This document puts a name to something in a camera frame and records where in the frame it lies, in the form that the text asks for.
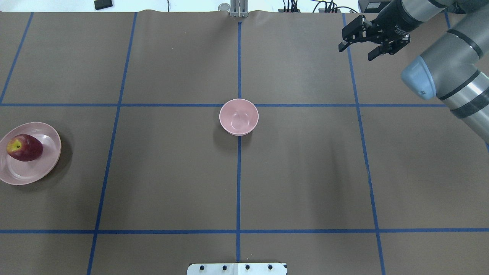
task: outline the white metal plate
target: white metal plate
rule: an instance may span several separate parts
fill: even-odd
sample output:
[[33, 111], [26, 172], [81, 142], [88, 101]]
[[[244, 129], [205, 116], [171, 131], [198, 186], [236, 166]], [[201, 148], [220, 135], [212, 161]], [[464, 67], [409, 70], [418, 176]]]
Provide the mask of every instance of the white metal plate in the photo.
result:
[[187, 275], [287, 275], [283, 263], [192, 264]]

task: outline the blue grid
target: blue grid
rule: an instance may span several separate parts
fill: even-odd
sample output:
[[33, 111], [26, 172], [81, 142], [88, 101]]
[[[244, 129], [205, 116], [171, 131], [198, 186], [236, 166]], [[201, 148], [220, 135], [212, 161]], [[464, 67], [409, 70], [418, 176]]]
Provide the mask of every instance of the blue grid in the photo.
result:
[[[27, 36], [29, 26], [32, 22], [34, 13], [31, 13], [29, 20], [25, 27], [21, 42], [17, 49], [16, 55], [12, 62], [9, 74], [5, 81], [2, 93], [0, 95], [0, 106], [4, 107], [117, 107], [114, 126], [112, 130], [111, 144], [109, 148], [109, 154], [107, 158], [106, 171], [104, 175], [104, 181], [102, 185], [102, 191], [100, 195], [99, 208], [97, 212], [97, 219], [94, 230], [75, 230], [75, 229], [0, 229], [0, 234], [92, 234], [92, 247], [90, 250], [89, 264], [87, 268], [87, 275], [91, 274], [91, 268], [93, 264], [93, 258], [95, 255], [95, 248], [97, 242], [97, 236], [99, 234], [236, 234], [236, 260], [240, 261], [240, 235], [241, 234], [352, 234], [352, 233], [375, 233], [377, 237], [378, 253], [380, 260], [380, 267], [382, 275], [385, 275], [385, 266], [382, 254], [382, 245], [380, 240], [381, 233], [416, 233], [416, 232], [489, 232], [489, 228], [407, 228], [407, 229], [381, 229], [378, 226], [377, 211], [375, 206], [374, 190], [372, 186], [372, 178], [370, 175], [370, 166], [368, 163], [368, 154], [365, 144], [365, 136], [363, 132], [363, 123], [361, 119], [361, 109], [368, 107], [445, 107], [444, 104], [360, 104], [358, 101], [358, 94], [356, 90], [355, 72], [353, 68], [352, 56], [350, 49], [348, 48], [348, 59], [350, 64], [350, 73], [352, 79], [352, 87], [355, 96], [355, 104], [256, 104], [257, 107], [351, 107], [356, 108], [358, 125], [360, 129], [361, 142], [363, 155], [365, 160], [365, 167], [368, 175], [368, 184], [370, 188], [370, 198], [372, 206], [372, 214], [374, 219], [375, 229], [241, 229], [241, 137], [238, 137], [238, 153], [237, 153], [237, 202], [236, 202], [236, 229], [206, 229], [206, 230], [102, 230], [99, 229], [100, 219], [102, 214], [102, 207], [105, 197], [105, 190], [107, 185], [107, 179], [109, 176], [109, 169], [111, 165], [111, 157], [113, 151], [113, 145], [115, 141], [117, 124], [120, 114], [121, 107], [221, 107], [223, 104], [166, 104], [166, 103], [155, 103], [155, 104], [132, 104], [132, 103], [122, 103], [122, 97], [124, 94], [124, 85], [127, 75], [127, 69], [129, 66], [129, 60], [131, 55], [131, 48], [134, 36], [134, 30], [136, 26], [137, 13], [134, 13], [133, 24], [131, 29], [131, 37], [129, 40], [129, 46], [126, 56], [126, 62], [124, 66], [124, 74], [121, 82], [121, 89], [119, 94], [118, 103], [102, 103], [102, 104], [33, 104], [33, 103], [2, 103], [5, 93], [8, 88], [8, 84], [12, 73], [15, 69], [15, 64], [17, 62], [18, 56], [21, 52], [24, 40]], [[345, 15], [343, 16], [343, 24], [346, 25]], [[445, 12], [445, 19], [448, 28], [451, 28], [448, 14]], [[238, 22], [238, 98], [242, 97], [241, 90], [241, 29], [242, 22]]]

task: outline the pink bowl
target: pink bowl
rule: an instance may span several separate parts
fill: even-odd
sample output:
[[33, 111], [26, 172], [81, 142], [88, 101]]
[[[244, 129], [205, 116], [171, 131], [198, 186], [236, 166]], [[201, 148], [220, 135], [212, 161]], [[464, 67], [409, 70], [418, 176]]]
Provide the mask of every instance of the pink bowl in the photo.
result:
[[253, 131], [258, 123], [258, 110], [248, 100], [236, 98], [221, 108], [219, 121], [228, 133], [244, 136]]

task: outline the plate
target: plate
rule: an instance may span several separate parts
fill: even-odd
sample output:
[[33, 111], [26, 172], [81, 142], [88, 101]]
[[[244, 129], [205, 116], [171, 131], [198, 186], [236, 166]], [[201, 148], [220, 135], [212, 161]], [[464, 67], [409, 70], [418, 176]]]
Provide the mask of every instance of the plate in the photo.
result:
[[[38, 159], [20, 161], [7, 154], [7, 143], [20, 134], [31, 135], [43, 144], [43, 154]], [[61, 139], [53, 127], [42, 122], [23, 124], [0, 140], [0, 180], [12, 185], [38, 181], [54, 168], [60, 155]]]

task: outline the black ring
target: black ring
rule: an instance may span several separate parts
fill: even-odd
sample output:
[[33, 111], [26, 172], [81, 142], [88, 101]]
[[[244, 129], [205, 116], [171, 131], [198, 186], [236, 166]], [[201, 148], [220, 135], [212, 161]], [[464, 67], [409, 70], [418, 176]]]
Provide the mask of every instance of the black ring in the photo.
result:
[[455, 36], [457, 36], [458, 38], [462, 39], [463, 41], [465, 41], [465, 43], [467, 43], [472, 49], [475, 50], [475, 52], [477, 53], [477, 55], [479, 56], [479, 59], [481, 59], [483, 56], [484, 56], [484, 52], [481, 50], [481, 48], [479, 47], [479, 45], [477, 45], [477, 43], [475, 43], [472, 39], [470, 39], [470, 37], [468, 37], [467, 35], [461, 33], [460, 31], [458, 30], [455, 30], [455, 29], [449, 29], [448, 31], [446, 31], [448, 33], [451, 33]]
[[482, 94], [476, 96], [472, 101], [464, 106], [452, 110], [452, 114], [457, 118], [466, 118], [482, 110], [489, 105], [489, 88], [487, 88]]
[[445, 5], [442, 5], [438, 2], [436, 2], [435, 0], [428, 0], [433, 6], [437, 7], [437, 8], [440, 8], [440, 9], [444, 9], [448, 6], [445, 6]]
[[458, 91], [460, 91], [463, 87], [467, 86], [470, 82], [472, 82], [477, 76], [479, 76], [479, 74], [481, 74], [481, 71], [480, 70], [477, 70], [471, 77], [469, 77], [464, 83], [460, 84], [460, 86], [458, 86], [457, 88], [455, 88], [453, 91], [447, 93], [446, 95], [442, 96], [442, 97], [438, 97], [440, 100], [445, 100], [449, 97], [451, 97], [452, 95], [456, 94]]

